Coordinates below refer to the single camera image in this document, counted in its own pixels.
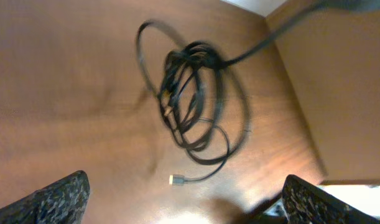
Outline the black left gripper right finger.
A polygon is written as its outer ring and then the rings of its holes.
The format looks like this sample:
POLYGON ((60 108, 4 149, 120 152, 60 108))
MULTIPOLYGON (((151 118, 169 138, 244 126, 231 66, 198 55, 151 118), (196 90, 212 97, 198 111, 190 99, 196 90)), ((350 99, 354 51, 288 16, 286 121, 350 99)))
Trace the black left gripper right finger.
POLYGON ((289 223, 380 224, 377 218, 292 174, 285 179, 282 203, 289 223))

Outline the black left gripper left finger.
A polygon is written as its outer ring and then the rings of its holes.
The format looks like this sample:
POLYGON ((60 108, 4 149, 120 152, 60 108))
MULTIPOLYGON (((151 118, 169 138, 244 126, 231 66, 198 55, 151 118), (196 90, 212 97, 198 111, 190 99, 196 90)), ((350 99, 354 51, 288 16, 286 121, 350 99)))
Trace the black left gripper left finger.
POLYGON ((81 223, 89 197, 88 176, 78 170, 0 208, 0 223, 81 223))

